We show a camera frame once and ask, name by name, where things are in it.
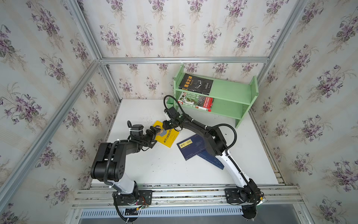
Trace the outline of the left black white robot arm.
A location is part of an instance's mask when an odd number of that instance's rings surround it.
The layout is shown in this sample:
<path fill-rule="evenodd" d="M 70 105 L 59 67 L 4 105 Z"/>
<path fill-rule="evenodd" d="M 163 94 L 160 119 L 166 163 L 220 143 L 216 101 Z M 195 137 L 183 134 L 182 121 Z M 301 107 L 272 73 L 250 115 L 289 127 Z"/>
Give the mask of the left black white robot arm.
<path fill-rule="evenodd" d="M 159 127 L 151 126 L 144 131 L 143 125 L 127 121 L 130 135 L 125 140 L 104 142 L 99 145 L 90 169 L 92 179 L 104 182 L 110 188 L 125 196 L 138 197 L 138 185 L 125 173 L 126 156 L 153 148 Z"/>

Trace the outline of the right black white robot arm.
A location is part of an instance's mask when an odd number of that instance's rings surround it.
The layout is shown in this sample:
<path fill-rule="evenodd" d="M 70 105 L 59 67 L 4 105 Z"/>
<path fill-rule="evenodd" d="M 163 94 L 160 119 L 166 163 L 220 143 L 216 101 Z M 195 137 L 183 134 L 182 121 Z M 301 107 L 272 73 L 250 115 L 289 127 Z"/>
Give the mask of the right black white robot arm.
<path fill-rule="evenodd" d="M 254 180 L 249 178 L 240 166 L 235 162 L 230 153 L 230 148 L 237 141 L 237 132 L 229 124 L 218 124 L 215 126 L 207 126 L 190 117 L 174 96 L 166 95 L 163 99 L 165 107 L 164 113 L 167 120 L 163 121 L 163 128 L 170 129 L 188 129 L 203 138 L 205 149 L 208 153 L 216 157 L 227 169 L 228 173 L 234 180 L 238 188 L 241 203 L 252 203 L 259 205 L 262 203 L 264 194 L 258 188 Z M 233 131 L 234 139 L 230 145 L 227 144 L 220 128 L 227 127 Z"/>

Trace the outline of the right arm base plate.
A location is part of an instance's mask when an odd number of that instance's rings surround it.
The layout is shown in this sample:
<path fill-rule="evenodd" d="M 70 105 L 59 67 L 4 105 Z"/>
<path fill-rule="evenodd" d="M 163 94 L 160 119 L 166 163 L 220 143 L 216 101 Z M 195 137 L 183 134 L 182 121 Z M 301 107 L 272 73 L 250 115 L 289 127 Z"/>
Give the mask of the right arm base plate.
<path fill-rule="evenodd" d="M 229 204 L 241 204 L 246 202 L 246 196 L 242 194 L 243 188 L 224 189 L 226 201 Z"/>

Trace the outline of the dark blue hardcover book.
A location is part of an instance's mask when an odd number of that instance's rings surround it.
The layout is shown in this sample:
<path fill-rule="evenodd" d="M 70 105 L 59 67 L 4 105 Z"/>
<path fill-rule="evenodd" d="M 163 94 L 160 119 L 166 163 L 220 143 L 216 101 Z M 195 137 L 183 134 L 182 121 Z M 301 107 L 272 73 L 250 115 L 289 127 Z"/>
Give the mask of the dark blue hardcover book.
<path fill-rule="evenodd" d="M 186 161 L 206 150 L 204 139 L 197 134 L 177 143 L 177 147 Z"/>

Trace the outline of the green red plant book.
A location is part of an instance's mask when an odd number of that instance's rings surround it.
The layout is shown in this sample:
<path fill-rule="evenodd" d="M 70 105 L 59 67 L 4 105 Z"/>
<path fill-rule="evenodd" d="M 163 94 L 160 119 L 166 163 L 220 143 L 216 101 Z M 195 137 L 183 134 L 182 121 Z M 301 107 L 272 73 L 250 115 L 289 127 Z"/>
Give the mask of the green red plant book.
<path fill-rule="evenodd" d="M 193 93 L 183 92 L 178 99 L 181 105 L 204 110 L 207 112 L 212 111 L 213 98 L 201 96 Z"/>

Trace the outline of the yellow cartoon book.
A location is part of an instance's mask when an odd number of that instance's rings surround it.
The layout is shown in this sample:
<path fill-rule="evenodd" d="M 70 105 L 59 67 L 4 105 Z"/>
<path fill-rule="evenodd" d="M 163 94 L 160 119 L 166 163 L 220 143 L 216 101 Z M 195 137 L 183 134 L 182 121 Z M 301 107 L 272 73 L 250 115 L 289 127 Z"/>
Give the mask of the yellow cartoon book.
<path fill-rule="evenodd" d="M 160 131 L 156 134 L 155 140 L 168 148 L 172 147 L 175 140 L 180 134 L 178 131 L 174 129 L 164 130 L 163 123 L 160 121 L 156 121 L 153 124 L 153 127 L 160 129 Z"/>

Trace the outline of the black book gold title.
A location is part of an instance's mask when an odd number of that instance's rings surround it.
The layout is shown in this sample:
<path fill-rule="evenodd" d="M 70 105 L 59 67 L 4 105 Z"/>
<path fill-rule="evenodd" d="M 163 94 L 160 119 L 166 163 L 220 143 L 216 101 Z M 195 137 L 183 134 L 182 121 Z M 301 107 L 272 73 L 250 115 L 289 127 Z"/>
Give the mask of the black book gold title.
<path fill-rule="evenodd" d="M 212 85 L 213 80 L 185 73 L 179 84 L 179 89 L 209 95 Z"/>

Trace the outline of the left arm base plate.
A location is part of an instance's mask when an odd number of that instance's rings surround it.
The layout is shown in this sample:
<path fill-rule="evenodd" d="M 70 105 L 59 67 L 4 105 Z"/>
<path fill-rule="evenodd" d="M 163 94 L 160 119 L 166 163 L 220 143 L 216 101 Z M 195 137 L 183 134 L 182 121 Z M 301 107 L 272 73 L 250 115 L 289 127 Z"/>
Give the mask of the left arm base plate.
<path fill-rule="evenodd" d="M 153 191 L 152 190 L 139 190 L 138 192 L 134 192 L 132 194 L 120 194 L 118 192 L 114 192 L 112 194 L 114 198 L 114 202 L 118 206 L 140 206 L 140 205 L 151 205 Z"/>

